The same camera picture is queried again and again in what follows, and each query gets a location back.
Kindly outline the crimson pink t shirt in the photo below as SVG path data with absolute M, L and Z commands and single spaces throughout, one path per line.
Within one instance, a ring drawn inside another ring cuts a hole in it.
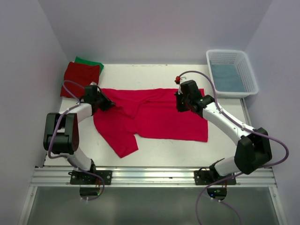
M 124 158 L 138 150 L 135 135 L 143 138 L 208 141 L 208 122 L 191 112 L 178 112 L 175 89 L 102 92 L 116 103 L 93 115 L 94 126 L 114 152 Z

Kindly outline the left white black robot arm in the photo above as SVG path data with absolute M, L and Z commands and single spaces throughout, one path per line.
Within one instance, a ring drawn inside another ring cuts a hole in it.
M 108 111 L 116 104 L 110 100 L 95 84 L 84 88 L 84 94 L 77 98 L 77 103 L 63 112 L 47 114 L 43 147 L 50 159 L 64 158 L 81 173 L 81 179 L 92 184 L 97 180 L 93 160 L 87 157 L 79 147 L 79 127 L 83 120 L 97 111 Z

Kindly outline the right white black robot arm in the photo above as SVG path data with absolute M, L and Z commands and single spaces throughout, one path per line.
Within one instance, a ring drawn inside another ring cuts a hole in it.
M 218 160 L 209 170 L 200 169 L 199 176 L 208 182 L 219 184 L 236 172 L 249 175 L 272 159 L 267 131 L 258 130 L 240 120 L 228 119 L 226 112 L 210 95 L 203 96 L 194 80 L 176 77 L 179 90 L 175 92 L 176 108 L 179 112 L 191 111 L 213 123 L 236 145 L 234 156 Z

